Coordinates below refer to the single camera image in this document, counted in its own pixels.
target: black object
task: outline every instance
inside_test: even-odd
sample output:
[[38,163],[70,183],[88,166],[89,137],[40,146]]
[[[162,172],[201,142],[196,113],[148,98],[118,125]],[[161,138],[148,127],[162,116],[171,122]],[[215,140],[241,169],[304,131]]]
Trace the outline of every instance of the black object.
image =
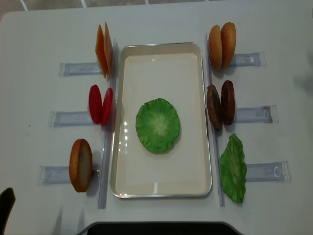
[[0,195],[0,235],[4,234],[6,222],[15,203],[15,195],[12,188],[7,188]]
[[224,223],[104,223],[88,230],[88,235],[238,235]]

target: gray floor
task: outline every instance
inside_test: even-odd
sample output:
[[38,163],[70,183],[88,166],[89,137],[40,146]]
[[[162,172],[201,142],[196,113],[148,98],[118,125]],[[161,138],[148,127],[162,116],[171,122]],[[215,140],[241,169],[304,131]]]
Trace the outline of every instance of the gray floor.
[[10,11],[32,11],[98,6],[145,5],[208,0],[0,0],[0,19]]

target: white table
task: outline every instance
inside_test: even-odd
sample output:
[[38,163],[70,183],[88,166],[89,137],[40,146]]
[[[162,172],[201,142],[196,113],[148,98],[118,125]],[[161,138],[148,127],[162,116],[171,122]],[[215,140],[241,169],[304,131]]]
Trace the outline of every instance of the white table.
[[[213,188],[205,198],[120,200],[108,191],[107,208],[71,185],[37,185],[40,165],[67,165],[73,142],[103,153],[99,127],[48,128],[55,111],[84,111],[89,88],[102,76],[57,75],[60,62],[93,62],[99,23],[108,23],[120,47],[195,42],[215,24],[232,21],[237,53],[264,50],[267,67],[231,75],[238,107],[276,104],[278,124],[236,125],[246,163],[288,160],[291,183],[247,183],[244,203],[219,206],[214,152]],[[223,80],[213,78],[220,88]],[[313,167],[312,2],[213,1],[10,13],[0,23],[0,191],[13,187],[16,203],[6,234],[76,234],[96,222],[223,221],[243,234],[311,234]]]

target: white tray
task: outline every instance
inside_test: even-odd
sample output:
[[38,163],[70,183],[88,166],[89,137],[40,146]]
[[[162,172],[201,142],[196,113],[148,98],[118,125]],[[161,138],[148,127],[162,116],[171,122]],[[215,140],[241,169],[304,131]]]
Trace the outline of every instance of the white tray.
[[[195,43],[128,46],[121,52],[111,189],[120,198],[204,196],[212,185],[201,50]],[[168,152],[139,141],[140,107],[164,98],[181,131]]]

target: red tomato slice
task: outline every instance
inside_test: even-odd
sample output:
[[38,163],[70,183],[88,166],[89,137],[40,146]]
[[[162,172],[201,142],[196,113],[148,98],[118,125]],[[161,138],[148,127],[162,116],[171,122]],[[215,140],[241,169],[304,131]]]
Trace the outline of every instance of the red tomato slice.
[[97,85],[93,85],[89,91],[89,111],[93,123],[99,124],[102,117],[102,98]]
[[103,106],[102,106],[102,118],[101,126],[105,126],[109,120],[111,109],[113,104],[113,90],[108,88],[106,95],[104,96]]

